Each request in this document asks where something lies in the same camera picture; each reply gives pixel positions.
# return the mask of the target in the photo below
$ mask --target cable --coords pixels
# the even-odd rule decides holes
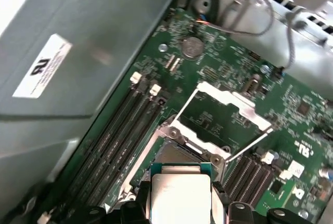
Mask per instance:
[[[211,28],[217,29],[217,30],[225,32],[225,33],[231,33],[231,34],[237,34],[237,35],[247,35],[247,36],[256,36],[256,37],[258,37],[258,36],[261,36],[261,35],[265,34],[266,32],[268,32],[271,29],[271,27],[272,27],[272,25],[274,23],[274,10],[273,10],[273,6],[272,6],[272,4],[271,4],[271,2],[269,0],[264,0],[264,1],[267,4],[268,9],[270,11],[270,21],[269,21],[267,27],[263,31],[261,31],[259,33],[250,33],[250,32],[245,32],[245,31],[236,31],[236,30],[232,30],[232,29],[229,29],[229,28],[220,27],[218,25],[215,25],[215,24],[212,24],[212,23],[209,23],[209,22],[205,22],[205,21],[197,21],[197,22],[206,24],[206,25],[210,26]]]
[[[220,0],[211,0],[211,6],[207,14],[209,22],[217,24],[217,17],[219,16]]]
[[[305,11],[308,10],[306,10],[305,8],[299,8],[287,17],[287,41],[289,49],[289,59],[287,65],[283,67],[283,70],[290,68],[295,62],[296,54],[295,54],[295,43],[292,38],[292,22],[298,14]]]

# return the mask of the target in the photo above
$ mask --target microchip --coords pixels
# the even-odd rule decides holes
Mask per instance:
[[[297,108],[297,112],[302,114],[303,116],[306,116],[309,110],[310,110],[310,105],[302,100]]]
[[[278,180],[275,180],[270,188],[270,190],[274,193],[277,194],[280,189],[282,188],[284,184]]]
[[[316,188],[316,187],[312,187],[312,188],[310,189],[310,194],[312,194],[312,195],[317,195],[317,193],[318,193],[318,188]]]

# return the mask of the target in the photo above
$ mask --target white label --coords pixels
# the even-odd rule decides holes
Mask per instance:
[[[71,47],[72,44],[58,34],[51,35],[12,96],[38,98]]]
[[[294,176],[297,178],[300,178],[303,171],[304,171],[304,166],[302,164],[299,164],[298,162],[292,160],[292,162],[289,165],[288,171],[292,173]]]

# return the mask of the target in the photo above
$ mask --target dimm slot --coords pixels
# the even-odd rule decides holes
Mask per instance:
[[[246,182],[247,180],[247,175],[249,175],[252,171],[252,169],[255,167],[254,162],[251,159],[247,159],[247,163],[245,168],[241,173],[239,173],[235,179],[234,183],[234,188],[232,189],[231,193],[229,194],[230,199],[233,201],[235,200],[239,190],[241,189],[242,185]]]
[[[230,193],[230,191],[232,190],[235,178],[237,177],[238,173],[243,169],[245,162],[246,158],[243,156],[241,160],[237,162],[227,181],[224,183],[224,189],[227,193]]]
[[[135,118],[135,121],[133,121],[134,123],[132,123],[131,128],[128,130],[125,137],[122,138],[122,141],[119,142],[120,145],[117,147],[117,150],[115,152],[113,152],[112,156],[109,156],[109,158],[106,160],[107,166],[104,167],[101,175],[96,177],[96,178],[98,178],[96,180],[97,183],[92,187],[91,190],[89,190],[89,193],[87,194],[88,196],[86,197],[87,200],[86,199],[83,200],[84,203],[86,203],[86,202],[90,203],[92,201],[92,199],[94,198],[95,192],[97,191],[99,186],[103,183],[105,178],[107,178],[109,175],[113,175],[113,174],[116,175],[118,173],[118,172],[116,172],[116,173],[113,172],[116,169],[116,168],[113,168],[114,167],[113,163],[120,162],[119,154],[123,153],[122,150],[124,150],[124,148],[128,145],[129,141],[131,141],[132,136],[135,134],[135,131],[140,127],[139,125],[136,125],[135,123],[142,122],[142,118],[145,116],[148,108],[150,107],[150,105],[152,103],[153,103],[152,101],[147,101],[146,103],[144,103],[144,106],[141,107],[140,113]]]
[[[239,181],[237,182],[236,186],[233,189],[232,195],[230,196],[231,199],[234,199],[234,201],[237,201],[237,198],[240,196],[240,194],[243,193],[246,186],[248,185],[249,181],[251,180],[251,174],[253,174],[253,171],[256,170],[256,164],[253,160],[250,160],[250,163],[248,165],[248,168],[244,171],[242,174],[242,177],[239,178]]]
[[[126,130],[126,127],[128,127],[128,125],[132,124],[130,123],[130,120],[132,118],[136,118],[138,111],[139,111],[139,117],[138,119],[140,119],[142,113],[144,112],[144,110],[141,110],[142,107],[139,108],[139,110],[136,110],[137,107],[139,106],[139,104],[141,103],[141,100],[137,100],[135,101],[135,105],[133,107],[131,107],[131,110],[129,111],[128,115],[124,118],[124,120],[121,122],[121,124],[119,125],[117,131],[115,132],[115,134],[112,136],[111,139],[111,143],[115,144],[115,147],[112,147],[112,149],[114,150],[116,147],[117,150],[116,152],[112,152],[113,154],[116,154],[119,150],[119,146],[121,146],[121,144],[124,142],[125,139],[123,139],[123,141],[118,140],[119,137],[121,136],[122,133],[124,133],[124,131]],[[130,127],[130,130],[128,130],[128,133],[131,132],[131,129],[133,128],[134,125],[132,125]],[[108,167],[109,165],[109,159],[113,159],[114,156],[112,156],[110,158],[110,153],[108,152],[109,150],[105,150],[105,156],[103,156],[103,158],[101,159],[101,163],[98,164],[96,166],[96,168],[92,171],[91,173],[91,177],[89,178],[89,180],[86,180],[85,186],[83,187],[82,190],[80,190],[80,194],[76,197],[76,201],[77,202],[86,202],[86,198],[89,197],[89,194],[91,191],[94,190],[94,188],[96,187],[96,185],[98,184],[98,182],[100,181],[100,178],[104,176],[105,174],[105,170],[106,167]]]
[[[118,168],[118,173],[117,176],[114,176],[113,179],[111,179],[108,182],[108,185],[104,188],[101,196],[99,197],[97,202],[91,202],[91,204],[101,204],[102,201],[106,198],[107,194],[109,193],[110,187],[113,185],[113,183],[115,182],[115,180],[118,178],[119,174],[121,173],[121,170],[123,169],[124,165],[128,162],[129,157],[134,155],[134,152],[136,151],[136,149],[138,148],[138,146],[140,145],[140,141],[146,136],[149,128],[151,127],[152,123],[156,120],[157,116],[159,115],[159,113],[162,110],[163,105],[159,105],[154,113],[152,114],[152,117],[150,118],[149,122],[146,124],[144,130],[139,134],[139,137],[136,139],[135,142],[133,142],[130,148],[129,148],[129,152],[128,155],[122,159],[122,163],[120,164],[120,167]]]
[[[130,112],[136,108],[137,106],[137,102],[139,101],[140,95],[137,95],[137,98],[135,99],[135,102],[133,103],[133,105],[131,106]],[[106,137],[106,135],[108,135],[110,133],[110,131],[112,130],[112,128],[114,128],[115,124],[118,122],[118,120],[121,120],[121,117],[123,116],[123,112],[119,111],[120,114],[118,114],[117,116],[112,118],[112,121],[110,121],[110,125],[105,128],[106,132],[103,132],[100,135],[100,138],[98,138],[98,143],[100,145],[96,146],[97,149],[105,149],[105,145],[109,146],[112,144],[112,142],[107,142],[107,140],[109,140],[110,138],[108,138],[107,140],[105,140],[104,138]],[[98,162],[100,160],[100,155],[97,155],[97,151],[95,150],[94,152],[92,152],[90,154],[90,158],[89,160],[86,162],[86,164],[83,166],[83,168],[80,171],[80,174],[77,176],[76,178],[76,182],[74,182],[72,184],[72,186],[69,189],[69,194],[74,195],[76,194],[77,191],[80,190],[80,188],[83,187],[83,185],[87,182],[87,178],[89,178],[90,174],[92,173],[92,171],[94,170],[94,168],[98,165]]]
[[[75,192],[80,187],[80,184],[84,183],[84,181],[78,180],[78,178],[81,178],[82,174],[86,172],[85,168],[87,167],[87,165],[92,163],[93,157],[91,155],[94,153],[94,150],[101,144],[101,136],[103,136],[103,133],[109,130],[114,125],[114,123],[119,119],[119,116],[122,115],[124,107],[133,98],[135,91],[136,91],[135,88],[129,88],[126,91],[126,94],[121,100],[119,107],[117,107],[117,109],[113,112],[112,117],[109,118],[100,136],[95,141],[90,142],[89,147],[86,149],[84,159],[78,166],[79,169],[76,170],[76,173],[72,177],[72,181],[70,182],[68,188],[61,195],[62,197],[66,196],[66,201],[69,199],[68,195],[70,195],[72,192]],[[61,215],[62,211],[65,209],[64,207],[66,207],[66,203],[62,202],[59,204],[59,208],[57,208],[58,210],[54,212],[55,218],[57,218],[58,215]]]
[[[273,177],[274,175],[271,171],[265,170],[263,176],[260,179],[261,183],[257,184],[255,189],[253,190],[253,193],[251,194],[250,197],[251,201],[249,202],[251,206],[256,207],[260,198],[264,194],[265,190],[269,187],[270,183],[272,182]]]
[[[253,193],[254,187],[259,183],[264,171],[264,168],[262,168],[259,164],[256,164],[256,169],[253,170],[252,174],[249,176],[251,178],[250,182],[247,184],[242,194],[237,197],[237,201],[248,203],[251,200],[250,195]]]
[[[68,188],[67,192],[70,192],[72,190],[72,188],[76,187],[74,186],[75,181],[78,181],[78,178],[82,177],[82,174],[86,172],[86,166],[87,164],[90,164],[92,162],[92,154],[94,154],[94,150],[99,147],[102,143],[102,136],[105,132],[109,131],[112,126],[114,125],[114,123],[119,119],[123,108],[125,105],[128,104],[128,102],[132,99],[133,94],[134,94],[135,90],[134,89],[129,89],[126,92],[126,95],[124,96],[124,99],[121,101],[119,107],[116,109],[116,111],[114,112],[114,114],[112,115],[112,117],[109,118],[106,126],[104,127],[103,131],[101,132],[101,134],[99,135],[99,137],[96,139],[96,141],[92,141],[91,144],[89,145],[86,153],[85,153],[85,157],[82,161],[82,163],[78,166],[79,169],[76,171],[75,176],[73,177],[73,181],[71,182],[71,186]]]

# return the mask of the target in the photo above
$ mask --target gray cable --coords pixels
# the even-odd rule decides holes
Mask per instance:
[[[274,10],[273,10],[273,6],[271,4],[271,2],[269,0],[264,0],[265,3],[267,4],[268,6],[268,10],[270,12],[270,21],[267,25],[267,27],[259,32],[259,33],[250,33],[250,32],[245,32],[245,31],[236,31],[236,30],[232,30],[232,29],[229,29],[229,28],[224,28],[224,27],[220,27],[218,25],[214,25],[214,24],[211,24],[211,23],[208,23],[207,25],[209,25],[211,28],[214,28],[214,29],[217,29],[219,31],[222,31],[222,32],[226,32],[226,33],[231,33],[231,34],[237,34],[237,35],[247,35],[247,36],[261,36],[263,34],[265,34],[266,32],[268,32],[273,23],[274,23]]]
[[[299,8],[295,12],[293,12],[291,15],[287,17],[287,41],[288,41],[288,48],[289,48],[289,59],[287,65],[284,67],[284,69],[290,68],[296,58],[296,53],[295,53],[295,43],[292,38],[292,22],[294,18],[300,14],[301,12],[308,11],[305,8]]]

